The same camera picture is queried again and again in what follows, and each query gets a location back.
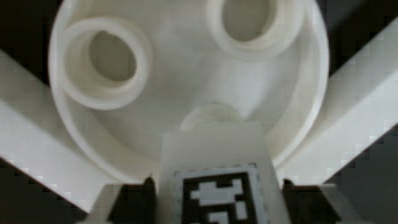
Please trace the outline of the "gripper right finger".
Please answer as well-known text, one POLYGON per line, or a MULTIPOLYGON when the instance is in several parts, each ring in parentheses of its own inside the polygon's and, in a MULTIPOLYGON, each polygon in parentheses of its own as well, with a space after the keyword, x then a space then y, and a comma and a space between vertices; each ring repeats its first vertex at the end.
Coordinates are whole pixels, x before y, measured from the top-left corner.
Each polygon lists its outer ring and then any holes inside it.
POLYGON ((297 185, 285 179, 283 197, 292 224, 374 224, 335 184, 297 185))

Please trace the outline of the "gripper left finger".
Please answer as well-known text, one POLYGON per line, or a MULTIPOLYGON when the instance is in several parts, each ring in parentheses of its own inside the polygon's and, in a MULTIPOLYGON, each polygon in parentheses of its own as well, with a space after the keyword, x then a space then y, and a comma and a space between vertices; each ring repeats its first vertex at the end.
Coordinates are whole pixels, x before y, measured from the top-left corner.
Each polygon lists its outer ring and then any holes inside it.
POLYGON ((155 224, 157 186, 152 177, 139 184, 109 184, 93 210, 77 224, 155 224))

